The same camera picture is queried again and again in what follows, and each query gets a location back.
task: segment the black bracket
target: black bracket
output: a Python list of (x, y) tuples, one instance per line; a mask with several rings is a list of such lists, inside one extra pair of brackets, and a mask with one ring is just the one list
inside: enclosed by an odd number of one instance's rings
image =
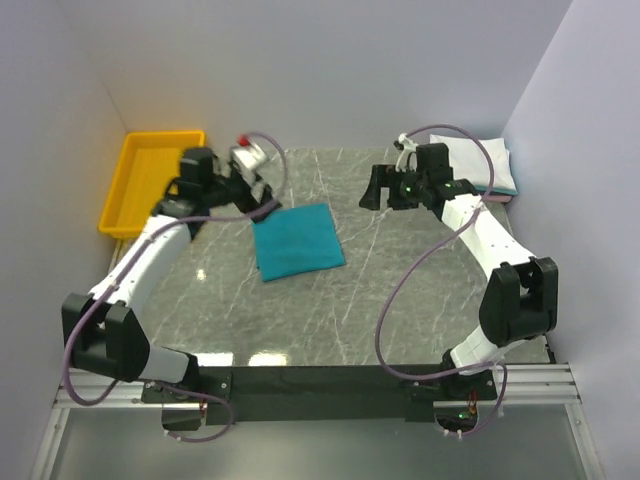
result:
[[(91, 295), (72, 293), (62, 304), (65, 345), (93, 302)], [(71, 365), (98, 375), (132, 382), (144, 370), (149, 349), (149, 341), (133, 310), (121, 302), (115, 305), (105, 303), (80, 332), (73, 346)]]
[(558, 321), (558, 266), (550, 258), (532, 258), (494, 269), (479, 316), (484, 335), (498, 347), (553, 330)]

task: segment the black mounting plate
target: black mounting plate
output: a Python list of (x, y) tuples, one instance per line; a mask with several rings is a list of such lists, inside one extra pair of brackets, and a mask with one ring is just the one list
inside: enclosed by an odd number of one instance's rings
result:
[[(436, 373), (440, 365), (395, 365), (413, 375)], [(379, 365), (200, 367), (203, 391), (228, 400), (238, 422), (404, 418), (433, 422), (433, 402), (496, 399), (493, 376), (485, 371), (444, 381), (400, 380)], [(145, 386), (143, 403), (196, 403), (157, 387)], [(207, 406), (207, 425), (222, 425), (227, 410)]]

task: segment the folded towel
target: folded towel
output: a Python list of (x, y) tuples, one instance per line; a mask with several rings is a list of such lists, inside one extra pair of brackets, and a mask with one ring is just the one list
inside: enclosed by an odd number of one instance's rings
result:
[[(429, 143), (444, 143), (449, 147), (449, 164), (453, 167), (453, 178), (466, 178), (478, 190), (484, 191), (489, 184), (489, 166), (487, 159), (478, 146), (468, 138), (445, 137), (431, 135)], [(504, 138), (480, 140), (487, 149), (493, 162), (495, 182), (493, 192), (504, 195), (517, 195), (516, 183), (511, 176), (509, 150), (504, 145)]]
[(345, 264), (326, 203), (273, 212), (253, 234), (263, 282)]

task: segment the cable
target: cable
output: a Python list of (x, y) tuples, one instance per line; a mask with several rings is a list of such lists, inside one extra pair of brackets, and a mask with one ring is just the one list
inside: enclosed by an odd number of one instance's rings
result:
[[(416, 135), (418, 133), (422, 133), (422, 132), (425, 132), (427, 130), (435, 130), (435, 129), (443, 129), (443, 128), (444, 129), (448, 129), (448, 130), (454, 130), (454, 131), (456, 131), (458, 133), (461, 133), (465, 137), (467, 137), (469, 140), (471, 140), (473, 143), (475, 143), (478, 146), (478, 148), (480, 149), (482, 154), (487, 159), (487, 164), (489, 166), (489, 185), (487, 187), (487, 190), (485, 190), (485, 192), (480, 197), (480, 202), (484, 202), (485, 200), (487, 200), (487, 198), (491, 194), (491, 190), (493, 190), (493, 183), (494, 183), (494, 180), (495, 180), (495, 171), (494, 171), (494, 168), (493, 168), (493, 162), (491, 161), (491, 156), (489, 155), (489, 152), (487, 152), (487, 149), (484, 148), (482, 143), (480, 143), (480, 140), (478, 140), (476, 137), (474, 137), (471, 133), (469, 133), (468, 131), (466, 131), (463, 128), (456, 127), (455, 125), (445, 124), (445, 123), (427, 125), (426, 127), (418, 128), (416, 130), (413, 130), (413, 131), (409, 132), (407, 134), (407, 137), (412, 137), (412, 136), (414, 136), (414, 135)], [(449, 235), (448, 237), (446, 237), (445, 239), (441, 240), (440, 242), (435, 244), (433, 247), (428, 249), (426, 252), (424, 252), (422, 255), (420, 255), (420, 257), (418, 257), (418, 259), (415, 262), (413, 262), (413, 264), (409, 267), (409, 269), (405, 272), (405, 274), (400, 278), (400, 280), (398, 281), (398, 284), (393, 288), (393, 290), (391, 291), (391, 294), (389, 295), (387, 300), (384, 302), (384, 305), (382, 306), (382, 311), (380, 312), (380, 316), (378, 318), (378, 323), (376, 324), (376, 330), (375, 330), (375, 336), (374, 336), (375, 351), (376, 351), (376, 357), (378, 358), (378, 362), (380, 362), (380, 365), (382, 366), (382, 368), (387, 373), (389, 373), (389, 374), (391, 374), (391, 375), (393, 375), (393, 376), (395, 376), (397, 378), (401, 378), (403, 380), (412, 380), (412, 381), (418, 381), (418, 382), (420, 382), (420, 381), (429, 381), (429, 380), (436, 380), (438, 378), (448, 377), (450, 375), (455, 375), (456, 373), (466, 372), (466, 371), (469, 371), (469, 370), (495, 368), (495, 366), (499, 366), (499, 367), (502, 368), (502, 370), (504, 372), (504, 377), (503, 377), (503, 382), (502, 382), (502, 389), (501, 389), (500, 395), (498, 395), (498, 400), (496, 401), (495, 406), (493, 407), (493, 409), (491, 410), (491, 412), (489, 413), (487, 418), (485, 418), (485, 420), (481, 424), (476, 425), (476, 427), (473, 430), (465, 432), (465, 433), (463, 433), (463, 435), (469, 435), (469, 434), (475, 433), (478, 430), (484, 428), (484, 426), (497, 413), (497, 411), (500, 408), (500, 405), (502, 404), (502, 401), (504, 399), (504, 393), (505, 393), (506, 385), (507, 385), (507, 367), (506, 367), (506, 365), (504, 365), (502, 363), (485, 362), (485, 363), (478, 363), (478, 364), (474, 364), (474, 365), (467, 365), (465, 367), (460, 367), (460, 368), (453, 368), (451, 370), (445, 370), (443, 372), (431, 373), (431, 374), (427, 374), (427, 375), (409, 375), (409, 374), (402, 373), (402, 372), (399, 372), (397, 370), (394, 370), (393, 368), (391, 368), (391, 366), (389, 366), (389, 364), (385, 361), (384, 356), (382, 355), (382, 348), (380, 346), (380, 343), (381, 343), (382, 324), (384, 323), (384, 319), (387, 316), (387, 313), (389, 312), (389, 308), (391, 307), (391, 303), (393, 303), (393, 300), (396, 298), (396, 295), (398, 295), (398, 292), (400, 291), (400, 288), (402, 288), (404, 283), (409, 279), (409, 277), (415, 271), (415, 269), (418, 268), (418, 266), (422, 262), (424, 262), (427, 257), (429, 257), (436, 250), (444, 247), (447, 243), (451, 242), (452, 240), (455, 240), (465, 230), (469, 229), (474, 224), (474, 222), (477, 220), (479, 214), (480, 214), (480, 209), (476, 208), (476, 210), (473, 212), (473, 214), (471, 215), (471, 218), (467, 221), (467, 223), (465, 223), (458, 230), (453, 232), (451, 235)]]
[[(89, 309), (84, 313), (84, 315), (82, 315), (82, 317), (80, 317), (80, 320), (78, 321), (76, 326), (73, 328), (73, 331), (71, 332), (71, 334), (69, 335), (69, 338), (67, 340), (67, 344), (65, 345), (63, 362), (62, 362), (62, 369), (63, 369), (63, 372), (62, 372), (62, 383), (64, 384), (64, 388), (67, 391), (67, 393), (69, 394), (69, 396), (71, 397), (71, 399), (74, 402), (76, 402), (77, 404), (85, 406), (85, 407), (89, 407), (89, 406), (93, 406), (93, 405), (99, 404), (100, 402), (102, 402), (109, 395), (109, 393), (111, 393), (113, 388), (118, 383), (117, 380), (114, 380), (107, 387), (107, 389), (98, 398), (95, 398), (95, 399), (87, 400), (87, 399), (82, 398), (80, 395), (78, 395), (78, 392), (76, 392), (75, 388), (73, 387), (73, 385), (71, 383), (71, 376), (70, 376), (70, 372), (69, 372), (69, 368), (71, 366), (71, 356), (73, 354), (73, 346), (74, 346), (76, 340), (78, 339), (78, 336), (80, 335), (80, 332), (82, 331), (82, 328), (89, 321), (91, 316), (96, 312), (96, 310), (98, 310), (98, 308), (100, 308), (100, 306), (107, 300), (107, 298), (109, 298), (111, 296), (111, 294), (118, 288), (120, 283), (122, 283), (122, 280), (131, 271), (131, 269), (136, 264), (136, 262), (138, 260), (140, 260), (140, 258), (144, 254), (144, 252), (149, 247), (149, 245), (151, 245), (164, 232), (166, 232), (167, 230), (170, 230), (171, 228), (173, 228), (173, 227), (175, 227), (177, 225), (182, 225), (182, 224), (191, 223), (191, 222), (240, 222), (240, 221), (243, 221), (243, 220), (253, 219), (253, 218), (259, 217), (261, 215), (264, 215), (265, 213), (273, 210), (278, 205), (278, 198), (282, 198), (283, 197), (284, 190), (285, 190), (285, 187), (286, 187), (288, 179), (289, 179), (289, 172), (288, 172), (288, 168), (287, 168), (287, 158), (286, 158), (284, 149), (280, 146), (280, 144), (273, 137), (271, 137), (271, 136), (269, 136), (269, 135), (267, 135), (265, 133), (250, 132), (250, 133), (247, 133), (246, 136), (257, 137), (257, 138), (262, 138), (263, 140), (266, 140), (267, 142), (269, 142), (276, 149), (276, 151), (280, 155), (280, 158), (282, 160), (283, 174), (282, 174), (282, 185), (280, 186), (280, 189), (278, 190), (277, 195), (275, 195), (271, 200), (269, 200), (262, 207), (254, 210), (253, 212), (249, 212), (249, 213), (247, 213), (245, 215), (240, 215), (240, 216), (236, 216), (236, 217), (196, 216), (196, 217), (185, 217), (185, 218), (176, 219), (175, 222), (168, 223), (166, 225), (163, 225), (159, 229), (157, 229), (155, 232), (153, 232), (149, 236), (149, 238), (147, 240), (145, 240), (140, 245), (138, 250), (136, 250), (136, 252), (132, 255), (132, 257), (129, 260), (129, 262), (127, 262), (127, 264), (122, 268), (122, 271), (120, 272), (120, 274), (116, 276), (116, 278), (114, 279), (113, 283), (104, 291), (104, 293), (100, 297), (98, 297), (95, 300), (93, 305), (91, 305), (91, 307), (89, 307)], [(202, 441), (207, 441), (207, 440), (213, 440), (214, 438), (218, 438), (220, 435), (224, 434), (227, 430), (229, 430), (229, 428), (231, 428), (231, 425), (233, 424), (233, 421), (234, 421), (233, 408), (225, 400), (223, 400), (221, 398), (218, 398), (218, 397), (214, 397), (213, 395), (206, 395), (206, 394), (198, 393), (198, 392), (188, 392), (186, 390), (180, 390), (180, 389), (178, 389), (176, 387), (171, 387), (171, 386), (166, 385), (164, 383), (162, 385), (163, 385), (163, 387), (167, 388), (167, 390), (172, 390), (172, 391), (175, 391), (177, 393), (181, 393), (183, 395), (189, 395), (189, 396), (194, 397), (194, 398), (200, 398), (200, 399), (203, 399), (203, 400), (213, 401), (213, 402), (219, 403), (219, 404), (223, 405), (225, 408), (229, 409), (229, 412), (230, 412), (229, 422), (216, 435), (213, 435), (212, 437), (207, 437), (207, 439), (189, 439), (189, 440), (187, 440), (187, 438), (180, 437), (181, 440), (190, 441), (192, 443), (202, 442)]]

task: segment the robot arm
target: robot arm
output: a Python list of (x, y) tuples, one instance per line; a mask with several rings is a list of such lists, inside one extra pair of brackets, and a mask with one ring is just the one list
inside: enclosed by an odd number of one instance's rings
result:
[[(488, 279), (480, 306), (480, 325), (445, 354), (451, 368), (494, 362), (513, 347), (552, 330), (557, 321), (558, 269), (549, 258), (538, 259), (500, 225), (467, 180), (454, 180), (449, 151), (444, 144), (410, 145), (417, 167), (402, 164), (405, 145), (401, 135), (395, 145), (400, 159), (393, 165), (374, 165), (360, 206), (380, 208), (380, 190), (389, 188), (387, 204), (394, 210), (418, 208), (433, 211), (438, 220), (457, 231), (476, 211), (476, 221), (460, 239), (476, 258)], [(468, 370), (461, 375), (473, 375)]]
[[(171, 182), (177, 187), (177, 194), (167, 189), (142, 234), (104, 280), (89, 294), (71, 294), (65, 300), (62, 306), (65, 343), (95, 299), (107, 292), (159, 228), (180, 218), (207, 216), (212, 207), (234, 203), (247, 213), (271, 201), (271, 187), (259, 185), (263, 182), (258, 170), (267, 161), (266, 154), (257, 145), (243, 138), (231, 150), (228, 164), (221, 162), (209, 148), (186, 150), (180, 160), (180, 177)], [(258, 202), (252, 190), (259, 186), (262, 186), (262, 196)], [(201, 226), (201, 223), (175, 225), (148, 245), (121, 279), (119, 287), (82, 329), (73, 347), (73, 366), (128, 382), (153, 379), (198, 388), (196, 357), (150, 343), (138, 318), (156, 282), (168, 273)]]

